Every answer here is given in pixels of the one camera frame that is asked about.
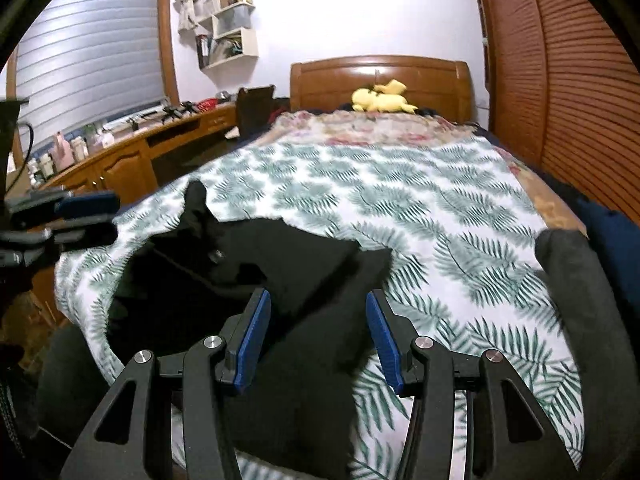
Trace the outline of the black garment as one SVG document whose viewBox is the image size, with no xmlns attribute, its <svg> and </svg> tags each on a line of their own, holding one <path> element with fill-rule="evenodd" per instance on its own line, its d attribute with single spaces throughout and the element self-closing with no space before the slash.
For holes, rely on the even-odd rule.
<svg viewBox="0 0 640 480">
<path fill-rule="evenodd" d="M 108 345 L 128 361 L 224 338 L 233 445 L 303 474 L 347 478 L 352 378 L 372 347 L 366 302 L 390 274 L 392 253 L 281 220 L 221 221 L 198 180 L 183 198 L 177 225 L 128 259 Z"/>
</svg>

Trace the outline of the pink bottle on desk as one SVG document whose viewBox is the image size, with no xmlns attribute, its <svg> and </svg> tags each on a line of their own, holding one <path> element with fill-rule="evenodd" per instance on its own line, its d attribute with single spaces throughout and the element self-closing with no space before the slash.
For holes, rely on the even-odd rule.
<svg viewBox="0 0 640 480">
<path fill-rule="evenodd" d="M 55 170 L 59 174 L 70 168 L 75 163 L 74 153 L 70 142 L 68 142 L 62 133 L 55 133 L 53 136 L 53 148 L 51 157 L 54 162 Z"/>
</svg>

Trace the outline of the wooden desk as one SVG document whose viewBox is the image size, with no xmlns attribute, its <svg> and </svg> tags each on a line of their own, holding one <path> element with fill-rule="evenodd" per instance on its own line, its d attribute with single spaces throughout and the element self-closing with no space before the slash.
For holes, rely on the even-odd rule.
<svg viewBox="0 0 640 480">
<path fill-rule="evenodd" d="M 43 187 L 77 194 L 113 191 L 124 207 L 228 148 L 224 135 L 236 126 L 233 104 L 132 134 L 64 170 Z"/>
</svg>

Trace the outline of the grey folded garment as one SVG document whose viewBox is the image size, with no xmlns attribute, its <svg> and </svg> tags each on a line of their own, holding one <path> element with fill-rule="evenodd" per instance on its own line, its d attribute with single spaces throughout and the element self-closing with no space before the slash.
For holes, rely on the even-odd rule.
<svg viewBox="0 0 640 480">
<path fill-rule="evenodd" d="M 639 477 L 639 374 L 612 287 L 587 237 L 546 229 L 535 256 L 546 274 L 582 384 L 579 477 Z"/>
</svg>

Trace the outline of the grey window blind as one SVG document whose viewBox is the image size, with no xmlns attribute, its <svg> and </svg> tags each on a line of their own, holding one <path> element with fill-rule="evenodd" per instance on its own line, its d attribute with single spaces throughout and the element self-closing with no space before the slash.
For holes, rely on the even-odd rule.
<svg viewBox="0 0 640 480">
<path fill-rule="evenodd" d="M 22 148 L 166 100 L 158 0 L 52 0 L 17 47 Z"/>
</svg>

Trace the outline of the red basket on desk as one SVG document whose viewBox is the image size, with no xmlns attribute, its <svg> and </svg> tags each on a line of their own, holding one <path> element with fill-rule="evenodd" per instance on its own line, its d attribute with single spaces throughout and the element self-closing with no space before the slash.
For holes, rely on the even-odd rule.
<svg viewBox="0 0 640 480">
<path fill-rule="evenodd" d="M 196 107 L 201 113 L 207 113 L 211 110 L 214 110 L 218 104 L 218 100 L 216 98 L 209 98 L 203 101 L 198 102 Z"/>
</svg>

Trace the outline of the fern print bed cover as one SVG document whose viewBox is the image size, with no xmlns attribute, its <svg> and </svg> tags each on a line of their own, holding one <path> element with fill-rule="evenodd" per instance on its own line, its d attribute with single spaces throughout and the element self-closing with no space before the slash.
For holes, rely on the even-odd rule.
<svg viewBox="0 0 640 480">
<path fill-rule="evenodd" d="M 501 351 L 536 396 L 575 466 L 585 441 L 582 386 L 534 254 L 547 226 L 497 150 L 482 138 L 440 148 L 299 145 L 240 148 L 166 185 L 116 220 L 107 248 L 55 266 L 58 310 L 82 330 L 107 382 L 122 362 L 106 341 L 125 263 L 151 235 L 177 226 L 190 179 L 219 220 L 280 218 L 324 236 L 388 247 L 384 285 L 395 313 L 450 350 Z M 372 352 L 356 375 L 354 479 L 391 479 L 412 399 L 386 385 Z"/>
</svg>

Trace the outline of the navy blue garment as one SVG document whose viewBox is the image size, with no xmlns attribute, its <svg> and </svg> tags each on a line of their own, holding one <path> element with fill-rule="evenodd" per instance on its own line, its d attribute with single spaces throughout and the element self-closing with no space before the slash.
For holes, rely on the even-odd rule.
<svg viewBox="0 0 640 480">
<path fill-rule="evenodd" d="M 621 212 L 578 198 L 577 214 L 590 243 L 612 273 L 623 300 L 639 311 L 639 227 Z"/>
</svg>

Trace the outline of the floral quilt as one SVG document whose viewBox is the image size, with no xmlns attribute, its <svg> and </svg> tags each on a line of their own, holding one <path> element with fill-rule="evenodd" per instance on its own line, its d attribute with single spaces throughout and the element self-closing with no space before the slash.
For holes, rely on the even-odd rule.
<svg viewBox="0 0 640 480">
<path fill-rule="evenodd" d="M 416 145 L 436 148 L 474 136 L 473 126 L 457 126 L 440 116 L 406 113 L 284 113 L 250 146 L 277 142 L 328 145 Z"/>
</svg>

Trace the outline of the dark wooden chair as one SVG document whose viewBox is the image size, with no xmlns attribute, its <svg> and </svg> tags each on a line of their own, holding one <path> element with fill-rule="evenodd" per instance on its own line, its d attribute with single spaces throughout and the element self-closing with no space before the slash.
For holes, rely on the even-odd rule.
<svg viewBox="0 0 640 480">
<path fill-rule="evenodd" d="M 224 137 L 227 140 L 253 139 L 263 133 L 273 109 L 273 84 L 257 88 L 241 88 L 235 100 L 236 125 Z"/>
</svg>

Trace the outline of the yellow plush toy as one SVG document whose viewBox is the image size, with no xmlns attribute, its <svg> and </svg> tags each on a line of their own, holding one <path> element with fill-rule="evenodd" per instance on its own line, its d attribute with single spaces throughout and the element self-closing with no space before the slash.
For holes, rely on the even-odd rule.
<svg viewBox="0 0 640 480">
<path fill-rule="evenodd" d="M 404 97 L 407 87 L 392 79 L 388 84 L 376 84 L 371 89 L 360 88 L 352 92 L 352 109 L 368 113 L 408 113 L 418 109 Z"/>
</svg>

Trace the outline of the wooden headboard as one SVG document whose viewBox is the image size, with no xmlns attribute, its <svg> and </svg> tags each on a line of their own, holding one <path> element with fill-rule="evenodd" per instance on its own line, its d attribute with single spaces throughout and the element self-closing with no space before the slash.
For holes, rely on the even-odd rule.
<svg viewBox="0 0 640 480">
<path fill-rule="evenodd" d="M 330 112 L 352 100 L 352 92 L 397 79 L 409 103 L 430 108 L 450 122 L 475 119 L 468 64 L 412 55 L 365 55 L 295 63 L 290 73 L 292 110 Z"/>
</svg>

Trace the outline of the red-brown louvered wardrobe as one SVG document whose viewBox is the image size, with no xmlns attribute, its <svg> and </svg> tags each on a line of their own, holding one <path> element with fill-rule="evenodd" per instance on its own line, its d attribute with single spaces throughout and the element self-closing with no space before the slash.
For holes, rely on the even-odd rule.
<svg viewBox="0 0 640 480">
<path fill-rule="evenodd" d="M 639 71 L 588 0 L 480 0 L 489 128 L 527 165 L 639 219 Z"/>
</svg>

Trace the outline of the white wall shelf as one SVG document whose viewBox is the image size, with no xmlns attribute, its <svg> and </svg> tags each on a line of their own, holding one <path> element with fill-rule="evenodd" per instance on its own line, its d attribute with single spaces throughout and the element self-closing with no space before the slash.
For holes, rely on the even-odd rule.
<svg viewBox="0 0 640 480">
<path fill-rule="evenodd" d="M 258 58 L 253 0 L 204 0 L 195 10 L 200 70 L 213 70 L 237 58 Z"/>
</svg>

